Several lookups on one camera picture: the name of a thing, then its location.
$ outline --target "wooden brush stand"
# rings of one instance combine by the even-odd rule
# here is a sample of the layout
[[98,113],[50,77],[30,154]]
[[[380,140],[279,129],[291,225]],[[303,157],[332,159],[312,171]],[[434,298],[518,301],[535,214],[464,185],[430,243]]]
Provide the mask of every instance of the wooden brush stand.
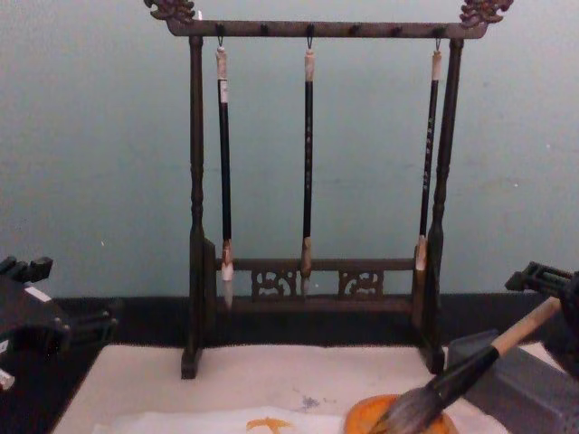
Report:
[[[457,109],[460,56],[466,40],[482,38],[491,23],[500,21],[512,0],[467,1],[462,23],[331,23],[272,21],[203,21],[195,18],[194,4],[186,0],[145,0],[156,19],[166,22],[177,37],[189,38],[191,53],[191,178],[192,218],[189,269],[189,334],[182,358],[182,377],[194,378],[203,348],[216,326],[216,314],[226,309],[216,295],[217,270],[221,259],[205,238],[203,228],[204,113],[202,49],[207,37],[239,38],[395,38],[450,41],[450,58],[438,147],[432,222],[428,236],[408,258],[400,259],[313,259],[313,271],[332,271],[339,279],[331,296],[299,293],[300,259],[235,259],[236,271],[250,271],[252,294],[236,297],[233,312],[397,312],[409,316],[420,336],[419,346],[431,373],[444,365],[438,324],[442,217],[446,200]],[[384,292],[385,272],[413,273],[408,297]]]

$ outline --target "yellow ink mark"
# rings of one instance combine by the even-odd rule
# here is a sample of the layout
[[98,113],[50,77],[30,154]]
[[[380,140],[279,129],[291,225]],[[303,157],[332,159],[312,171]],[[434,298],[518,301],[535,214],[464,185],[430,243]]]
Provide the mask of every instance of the yellow ink mark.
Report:
[[257,419],[257,420],[250,420],[247,422],[247,426],[245,427],[246,430],[250,430],[256,427],[268,427],[273,434],[280,434],[280,428],[288,428],[292,427],[290,423],[286,422],[285,420],[279,419]]

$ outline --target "wall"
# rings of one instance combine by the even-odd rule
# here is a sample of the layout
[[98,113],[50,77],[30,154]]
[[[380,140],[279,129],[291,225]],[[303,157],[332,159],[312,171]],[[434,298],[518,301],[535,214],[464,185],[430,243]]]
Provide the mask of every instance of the wall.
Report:
[[[457,21],[460,10],[440,0],[197,3],[204,19]],[[516,1],[466,44],[444,292],[503,291],[530,260],[579,269],[579,4],[564,3]],[[0,22],[0,256],[53,257],[43,288],[55,297],[186,294],[187,40],[137,0],[9,2]],[[204,47],[204,224],[220,249],[216,45]],[[305,41],[225,47],[234,253],[297,257]],[[314,48],[314,255],[412,255],[433,42]],[[386,286],[407,292],[408,282]],[[236,280],[240,291],[246,284]]]

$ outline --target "ink stain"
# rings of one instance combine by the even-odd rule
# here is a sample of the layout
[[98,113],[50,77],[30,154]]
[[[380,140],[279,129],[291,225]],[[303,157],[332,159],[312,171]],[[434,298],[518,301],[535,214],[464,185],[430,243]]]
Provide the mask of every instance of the ink stain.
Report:
[[313,398],[311,398],[309,396],[304,396],[302,403],[304,405],[305,411],[319,406],[319,401],[314,400]]

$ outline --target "decorative carved finial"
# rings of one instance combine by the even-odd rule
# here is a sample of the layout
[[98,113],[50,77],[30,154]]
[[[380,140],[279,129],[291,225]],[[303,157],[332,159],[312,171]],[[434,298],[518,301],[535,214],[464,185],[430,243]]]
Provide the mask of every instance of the decorative carved finial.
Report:
[[175,20],[181,24],[190,24],[193,22],[195,3],[187,0],[144,0],[147,7],[157,7],[156,11],[151,12],[157,20],[170,21]]
[[460,19],[464,27],[481,23],[493,24],[503,19],[498,11],[506,12],[515,0],[464,0]]

